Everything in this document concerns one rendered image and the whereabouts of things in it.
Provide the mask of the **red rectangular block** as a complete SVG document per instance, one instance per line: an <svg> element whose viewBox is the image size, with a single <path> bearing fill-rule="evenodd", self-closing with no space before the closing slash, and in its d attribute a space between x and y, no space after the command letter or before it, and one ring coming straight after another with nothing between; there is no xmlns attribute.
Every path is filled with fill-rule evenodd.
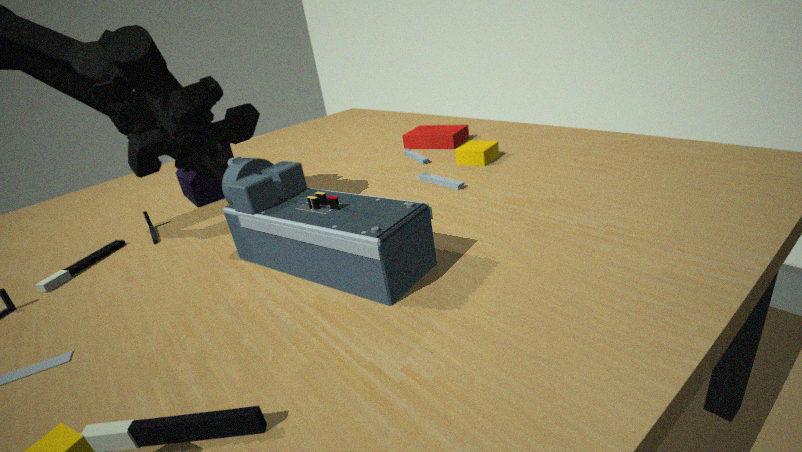
<svg viewBox="0 0 802 452"><path fill-rule="evenodd" d="M402 136L404 149L455 149L470 138L468 125L419 125Z"/></svg>

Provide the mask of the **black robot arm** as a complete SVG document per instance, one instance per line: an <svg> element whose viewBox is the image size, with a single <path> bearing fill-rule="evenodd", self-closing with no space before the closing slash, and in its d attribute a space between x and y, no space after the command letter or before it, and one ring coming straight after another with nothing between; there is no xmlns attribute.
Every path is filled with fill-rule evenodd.
<svg viewBox="0 0 802 452"><path fill-rule="evenodd" d="M0 5L0 70L20 70L102 112L128 140L158 130L151 103L169 88L180 88L161 103L172 131L208 112L213 121L220 84L210 75L182 87L164 59L150 33L136 24L80 42Z"/></svg>

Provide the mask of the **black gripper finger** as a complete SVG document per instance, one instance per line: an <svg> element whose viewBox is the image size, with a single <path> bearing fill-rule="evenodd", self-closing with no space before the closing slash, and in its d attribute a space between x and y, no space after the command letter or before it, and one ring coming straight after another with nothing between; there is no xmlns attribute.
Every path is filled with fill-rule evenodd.
<svg viewBox="0 0 802 452"><path fill-rule="evenodd" d="M215 128L210 155L233 157L230 148L233 129L232 124Z"/></svg>
<svg viewBox="0 0 802 452"><path fill-rule="evenodd" d="M222 184L224 171L205 150L199 134L178 141L175 166L202 174Z"/></svg>

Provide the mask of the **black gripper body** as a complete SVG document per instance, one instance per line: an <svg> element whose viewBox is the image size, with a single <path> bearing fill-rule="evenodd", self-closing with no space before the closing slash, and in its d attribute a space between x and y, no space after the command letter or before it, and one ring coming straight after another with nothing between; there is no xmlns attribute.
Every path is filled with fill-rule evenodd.
<svg viewBox="0 0 802 452"><path fill-rule="evenodd" d="M243 104L229 108L226 111L225 119L211 123L207 118L211 112L201 114L190 119L181 121L182 129L172 131L167 124L161 103L167 103L172 92L180 88L169 88L155 97L151 103L151 112L158 119L156 126L158 130L132 136L128 141L128 163L132 171L138 177L160 171L162 162L158 157L163 155L174 156L176 159L178 141L184 137L199 134L200 139L212 146L215 128L232 124L233 133L230 143L238 144L253 137L260 112L251 104ZM166 129L169 137L164 139L164 134L160 131Z"/></svg>

